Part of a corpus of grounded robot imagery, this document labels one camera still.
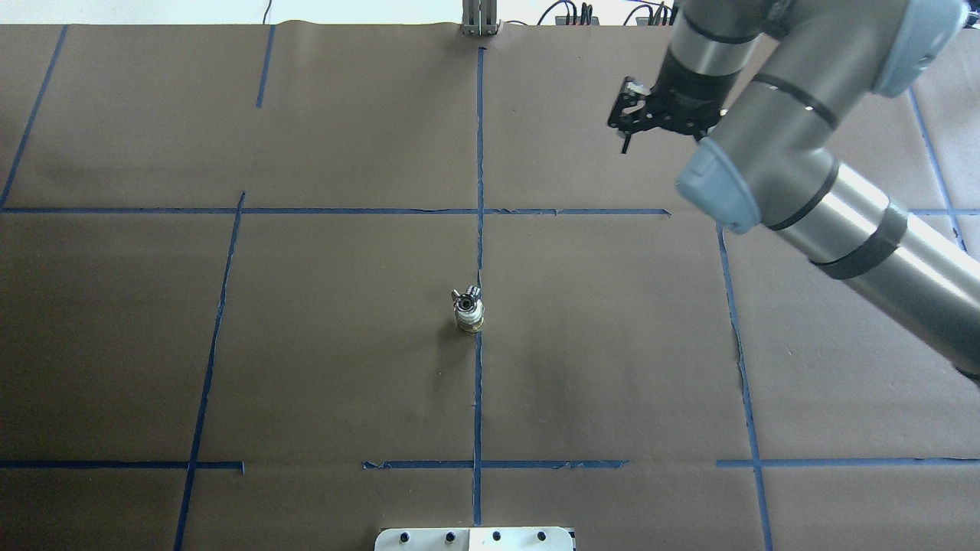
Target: small metal object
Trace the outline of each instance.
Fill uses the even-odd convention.
[[[463,34],[489,36],[498,30],[497,0],[463,0]]]
[[[412,536],[403,541],[402,534]],[[575,551],[573,528],[558,526],[396,527],[383,530],[374,551]]]
[[[483,298],[480,288],[471,285],[466,293],[453,289],[453,314],[456,325],[467,333],[476,333],[483,327]]]

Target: grid line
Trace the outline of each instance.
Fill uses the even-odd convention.
[[[14,215],[233,215],[229,207],[12,207]],[[246,215],[479,215],[479,209],[248,207]],[[667,209],[483,209],[484,216],[672,216]]]
[[[932,165],[932,172],[936,175],[936,181],[939,182],[939,192],[943,196],[943,204],[946,206],[946,214],[950,217],[950,222],[953,224],[953,232],[955,233],[956,243],[959,248],[966,251],[966,243],[963,241],[963,232],[959,228],[959,220],[956,219],[956,214],[954,214],[953,209],[953,199],[950,198],[950,190],[946,185],[946,177],[943,176],[943,170],[939,166],[939,158],[936,157],[936,148],[932,144],[932,137],[929,135],[929,128],[925,125],[925,119],[922,118],[922,110],[919,108],[918,98],[915,97],[915,90],[912,86],[908,87],[908,99],[912,103],[912,111],[915,113],[915,121],[918,123],[919,131],[922,134],[922,141],[925,144],[926,154],[929,156],[929,164]]]
[[[41,109],[41,101],[44,100],[44,93],[48,90],[51,82],[51,75],[55,72],[55,65],[58,64],[58,56],[61,55],[62,46],[65,45],[65,36],[68,35],[68,26],[62,25],[61,34],[58,36],[58,43],[55,51],[51,54],[51,62],[48,63],[48,70],[41,81],[41,87],[37,90],[37,98],[34,99],[34,106],[30,109],[30,116],[27,117],[27,124],[24,126],[24,133],[21,135],[21,143],[17,146],[17,153],[14,154],[14,161],[10,165],[10,172],[7,174],[7,182],[4,184],[3,193],[0,194],[0,211],[7,204],[7,196],[14,185],[14,178],[17,177],[17,168],[21,165],[21,157],[27,147],[27,140],[30,138],[30,131],[34,128],[34,121],[37,120],[37,112]]]
[[[725,235],[721,224],[715,224],[718,235],[718,250],[721,254],[721,271],[725,279],[725,295],[728,299],[728,317],[731,320],[732,331],[735,334],[735,344],[738,347],[738,370],[742,378],[742,403],[745,406],[746,428],[749,431],[749,446],[752,449],[752,470],[756,476],[756,495],[759,500],[759,519],[762,522],[762,539],[765,551],[772,551],[772,528],[769,524],[769,507],[765,500],[765,482],[762,479],[762,461],[759,454],[759,441],[756,437],[756,418],[752,410],[752,392],[749,389],[749,373],[745,365],[745,349],[742,346],[742,330],[739,327],[738,307],[735,304],[735,287],[728,266],[728,249],[725,247]]]
[[[269,63],[272,60],[272,43],[275,40],[275,25],[269,25],[269,38],[266,40],[266,60],[262,63],[262,78],[259,80],[259,95],[255,100],[256,109],[262,109],[266,99],[266,80],[269,77]]]
[[[476,286],[483,287],[483,67],[487,49],[476,50]],[[473,525],[483,524],[483,333],[474,343]]]
[[[396,470],[424,470],[424,469],[473,469],[473,461],[442,461],[442,460],[421,460],[421,461],[385,461],[383,463],[372,463],[365,461],[362,468],[365,471],[387,471]],[[548,460],[489,460],[481,461],[482,469],[622,469],[629,465],[626,460],[597,460],[597,461],[548,461]]]
[[[190,509],[190,496],[194,488],[194,475],[197,471],[197,458],[201,450],[201,434],[204,431],[204,417],[208,411],[208,394],[211,392],[211,382],[215,374],[215,358],[218,352],[218,335],[221,332],[221,319],[224,317],[224,305],[227,302],[228,275],[231,273],[231,260],[235,256],[235,243],[238,240],[238,229],[242,220],[242,207],[245,204],[245,192],[238,198],[238,210],[235,214],[234,226],[231,228],[231,239],[228,244],[228,256],[224,262],[224,276],[221,280],[221,293],[218,301],[218,312],[215,315],[215,330],[211,335],[211,350],[208,352],[208,368],[204,374],[204,384],[201,388],[201,402],[197,409],[197,424],[194,427],[194,441],[191,444],[190,459],[187,464],[187,478],[184,482],[183,498],[180,501],[180,516],[177,519],[177,534],[173,542],[173,550],[180,551],[183,545],[183,534],[187,524],[187,512]]]
[[[79,461],[79,460],[5,460],[0,461],[0,469],[140,469],[140,470],[180,470],[187,469],[186,461]],[[198,469],[235,470],[245,474],[243,461],[202,461]]]
[[[756,462],[742,459],[720,460],[720,469],[746,469]],[[811,467],[980,467],[980,459],[953,457],[852,457],[827,459],[763,459],[759,463],[766,468]]]

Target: black band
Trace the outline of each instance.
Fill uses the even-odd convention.
[[[966,378],[969,378],[969,379],[976,380],[976,381],[980,382],[980,375],[978,375],[978,374],[972,374],[970,372],[965,372],[964,370],[962,370],[960,368],[957,368],[956,366],[953,366],[953,367],[959,372],[960,375],[965,376]]]
[[[673,52],[668,49],[663,56],[663,65],[657,76],[657,83],[654,84],[654,92],[664,96],[673,92],[685,98],[711,103],[717,109],[721,109],[736,79],[738,79],[738,72],[718,76],[695,73],[684,67],[684,64],[678,61]]]
[[[834,262],[811,262],[834,279],[850,279],[864,275],[892,256],[892,253],[899,248],[899,241],[905,236],[907,229],[908,212],[891,203],[885,209],[885,217],[881,224],[860,247]]]
[[[761,82],[763,84],[768,84],[770,86],[775,86],[780,91],[786,92],[787,94],[793,96],[800,103],[813,109],[814,113],[820,115],[820,118],[824,119],[830,125],[831,129],[836,130],[837,125],[840,124],[840,121],[837,120],[837,116],[834,115],[833,112],[831,112],[827,106],[820,103],[818,99],[802,91],[796,85],[786,80],[783,80],[778,76],[764,75],[762,73],[759,73],[758,75],[756,75],[755,78],[752,79],[752,81]]]
[[[753,34],[751,36],[720,36],[702,26],[696,25],[693,21],[688,19],[686,15],[684,15],[684,22],[704,38],[714,42],[721,42],[722,44],[745,44],[746,42],[752,42],[757,36],[759,36],[758,34]]]
[[[780,222],[779,224],[774,224],[769,226],[769,229],[773,231],[779,231],[780,229],[786,229],[787,227],[802,220],[804,216],[808,215],[809,212],[812,211],[817,205],[819,205],[820,201],[823,201],[823,198],[827,196],[827,193],[830,192],[830,188],[833,187],[834,182],[837,181],[837,174],[840,172],[840,170],[841,170],[841,162],[838,161],[837,159],[834,159],[834,166],[830,168],[830,174],[827,175],[827,179],[823,181],[823,185],[820,186],[820,189],[816,191],[816,195],[810,197],[809,201],[807,201],[807,204],[804,205],[793,216],[784,220],[783,222]]]

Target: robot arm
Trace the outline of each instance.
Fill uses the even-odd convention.
[[[867,92],[903,93],[962,27],[961,0],[686,0],[657,83],[609,125],[689,134],[678,191],[736,233],[765,224],[980,384],[980,264],[824,148]],[[780,45],[722,118],[759,35]]]

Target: metal bracket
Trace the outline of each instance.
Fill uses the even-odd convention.
[[[463,0],[463,34],[489,36],[498,30],[497,0]]]
[[[374,551],[575,551],[574,534],[557,526],[389,528]]]
[[[628,76],[616,94],[607,125],[623,138],[621,153],[626,153],[633,134],[652,128],[664,128],[701,141],[718,124],[721,115],[710,108],[675,105],[670,97],[657,94]]]

